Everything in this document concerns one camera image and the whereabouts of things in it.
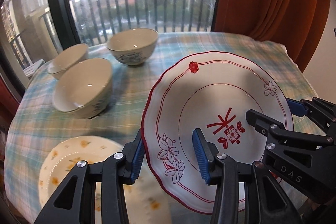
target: cream plate with yellow flowers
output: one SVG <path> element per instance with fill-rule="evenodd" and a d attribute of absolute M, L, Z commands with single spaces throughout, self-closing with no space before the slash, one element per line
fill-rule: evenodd
<path fill-rule="evenodd" d="M 122 148 L 122 145 L 98 136 L 81 136 L 58 144 L 51 150 L 40 170 L 38 189 L 41 207 L 78 161 L 86 160 L 89 164 L 104 161 Z M 98 182 L 96 224 L 101 224 L 100 187 L 101 183 Z M 130 224 L 160 223 L 162 219 L 165 223 L 171 223 L 167 197 L 145 164 L 135 184 L 125 185 L 124 192 Z"/>

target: plaid tablecloth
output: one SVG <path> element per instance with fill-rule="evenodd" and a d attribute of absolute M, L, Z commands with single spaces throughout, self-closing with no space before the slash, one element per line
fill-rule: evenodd
<path fill-rule="evenodd" d="M 34 75 L 8 132 L 5 150 L 5 187 L 9 200 L 33 223 L 41 210 L 38 176 L 41 165 L 60 142 L 81 135 L 98 135 L 124 145 L 137 133 L 151 87 L 159 76 L 184 56 L 219 50 L 246 57 L 265 69 L 286 97 L 311 99 L 316 93 L 288 57 L 274 42 L 257 42 L 235 34 L 182 32 L 164 33 L 154 54 L 138 67 L 116 61 L 105 45 L 89 48 L 89 57 L 108 59 L 113 65 L 113 94 L 103 115 L 74 119 L 56 111 L 51 103 L 57 83 L 47 73 L 48 63 Z M 307 118 L 294 117 L 296 131 L 321 134 Z M 305 201 L 296 190 L 288 191 L 296 207 Z M 209 216 L 197 214 L 170 199 L 174 223 L 204 223 Z"/>

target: white wall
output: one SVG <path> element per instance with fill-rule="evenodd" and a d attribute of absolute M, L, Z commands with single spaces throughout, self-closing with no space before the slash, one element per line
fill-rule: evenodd
<path fill-rule="evenodd" d="M 330 10 L 320 43 L 303 72 L 319 97 L 336 103 L 336 1 L 330 1 Z"/>

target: cream bowl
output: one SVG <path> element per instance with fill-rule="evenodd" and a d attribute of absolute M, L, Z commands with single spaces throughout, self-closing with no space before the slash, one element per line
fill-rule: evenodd
<path fill-rule="evenodd" d="M 77 44 L 61 52 L 48 66 L 48 73 L 56 79 L 61 76 L 73 65 L 88 59 L 87 44 Z"/>
<path fill-rule="evenodd" d="M 111 37 L 107 48 L 120 63 L 135 66 L 152 55 L 158 37 L 157 31 L 152 29 L 130 29 Z"/>
<path fill-rule="evenodd" d="M 90 118 L 102 112 L 112 94 L 112 66 L 103 58 L 82 61 L 60 78 L 52 95 L 56 110 Z"/>

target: red square with white flower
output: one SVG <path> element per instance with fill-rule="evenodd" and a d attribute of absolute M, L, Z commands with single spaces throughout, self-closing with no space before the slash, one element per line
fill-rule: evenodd
<path fill-rule="evenodd" d="M 240 138 L 240 135 L 237 131 L 237 129 L 235 129 L 235 127 L 233 125 L 231 125 L 230 127 L 228 127 L 224 133 L 226 134 L 226 137 L 227 139 L 231 142 L 231 143 L 240 143 L 239 142 L 239 138 Z"/>

